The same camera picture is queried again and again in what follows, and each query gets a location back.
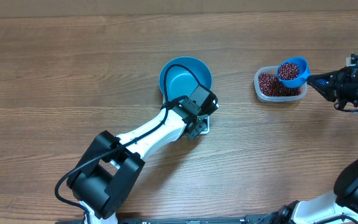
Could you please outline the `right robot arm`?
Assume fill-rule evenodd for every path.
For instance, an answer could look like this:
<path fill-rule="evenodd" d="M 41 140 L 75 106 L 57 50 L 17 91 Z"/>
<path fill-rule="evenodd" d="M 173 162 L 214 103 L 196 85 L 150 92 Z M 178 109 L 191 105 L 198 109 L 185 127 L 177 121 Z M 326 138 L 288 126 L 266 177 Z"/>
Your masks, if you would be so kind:
<path fill-rule="evenodd" d="M 354 105 L 358 113 L 358 65 L 329 73 L 301 73 L 297 80 L 312 86 L 336 110 L 345 112 Z M 313 200 L 294 201 L 259 220 L 259 223 L 358 223 L 358 159 L 338 176 L 332 191 Z"/>

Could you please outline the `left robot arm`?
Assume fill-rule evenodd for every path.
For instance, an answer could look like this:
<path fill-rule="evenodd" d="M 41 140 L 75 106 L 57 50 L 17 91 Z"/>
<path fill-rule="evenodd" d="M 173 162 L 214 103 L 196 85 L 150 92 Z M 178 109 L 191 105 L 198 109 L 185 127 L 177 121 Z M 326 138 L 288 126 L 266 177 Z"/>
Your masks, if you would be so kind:
<path fill-rule="evenodd" d="M 76 198 L 65 203 L 84 211 L 83 223 L 117 223 L 116 212 L 129 196 L 146 158 L 183 135 L 194 139 L 206 129 L 204 119 L 218 109 L 213 96 L 179 96 L 159 114 L 128 133 L 99 133 L 62 182 Z"/>

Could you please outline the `blue plastic measuring scoop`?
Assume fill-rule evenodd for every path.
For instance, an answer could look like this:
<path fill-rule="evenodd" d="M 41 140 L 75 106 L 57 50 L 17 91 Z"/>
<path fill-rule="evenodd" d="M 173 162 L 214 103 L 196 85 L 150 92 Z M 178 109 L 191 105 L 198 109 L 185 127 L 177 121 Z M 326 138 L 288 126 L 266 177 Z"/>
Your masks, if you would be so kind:
<path fill-rule="evenodd" d="M 312 75 L 304 57 L 286 59 L 277 70 L 277 78 L 287 88 L 298 88 Z"/>

